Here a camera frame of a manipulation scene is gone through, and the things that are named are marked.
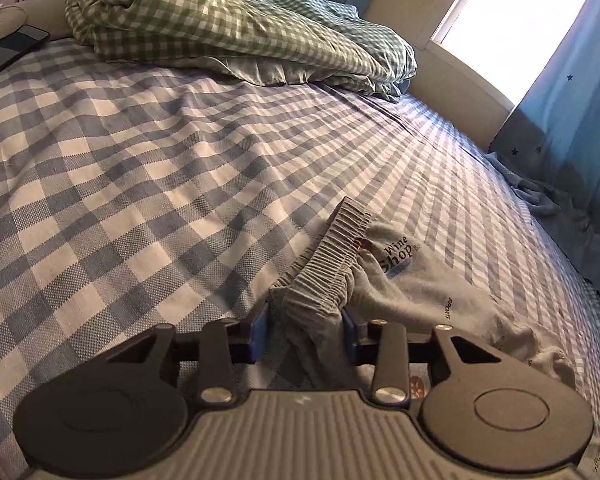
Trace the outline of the grey printed pants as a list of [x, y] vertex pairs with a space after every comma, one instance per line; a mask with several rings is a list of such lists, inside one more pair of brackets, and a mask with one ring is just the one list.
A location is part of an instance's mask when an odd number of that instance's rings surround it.
[[344, 198], [306, 249], [270, 289], [276, 322], [312, 386], [370, 388], [372, 371], [350, 364], [341, 311], [428, 334], [460, 328], [564, 384], [592, 404], [596, 429], [582, 471], [600, 479], [600, 374], [578, 372], [558, 333], [466, 281], [423, 242]]

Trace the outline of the blue white checked bedsheet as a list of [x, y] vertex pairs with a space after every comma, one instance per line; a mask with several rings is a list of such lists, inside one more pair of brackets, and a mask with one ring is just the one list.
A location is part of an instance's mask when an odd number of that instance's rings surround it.
[[480, 148], [412, 96], [108, 64], [0, 74], [0, 479], [30, 390], [155, 324], [240, 318], [351, 197], [553, 332], [596, 419], [600, 303]]

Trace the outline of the blue star curtain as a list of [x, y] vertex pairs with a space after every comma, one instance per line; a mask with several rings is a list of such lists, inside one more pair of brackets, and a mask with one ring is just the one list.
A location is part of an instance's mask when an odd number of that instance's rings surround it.
[[600, 300], [600, 0], [585, 0], [486, 158]]

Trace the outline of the green checked duvet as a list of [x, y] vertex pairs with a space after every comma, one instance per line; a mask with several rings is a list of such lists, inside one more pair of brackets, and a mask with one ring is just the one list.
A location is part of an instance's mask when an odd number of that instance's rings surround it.
[[74, 39], [108, 62], [215, 70], [258, 86], [324, 82], [400, 99], [413, 47], [330, 0], [66, 0]]

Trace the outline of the window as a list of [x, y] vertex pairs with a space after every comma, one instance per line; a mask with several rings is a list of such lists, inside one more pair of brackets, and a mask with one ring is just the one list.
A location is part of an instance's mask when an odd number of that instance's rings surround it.
[[585, 0], [437, 0], [417, 38], [418, 81], [444, 104], [474, 94], [508, 112], [566, 36]]

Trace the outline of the black smartphone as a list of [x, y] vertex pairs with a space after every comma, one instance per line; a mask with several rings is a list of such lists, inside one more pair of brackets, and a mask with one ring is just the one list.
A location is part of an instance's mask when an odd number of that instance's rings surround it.
[[30, 25], [23, 25], [0, 39], [0, 73], [49, 39], [49, 32]]

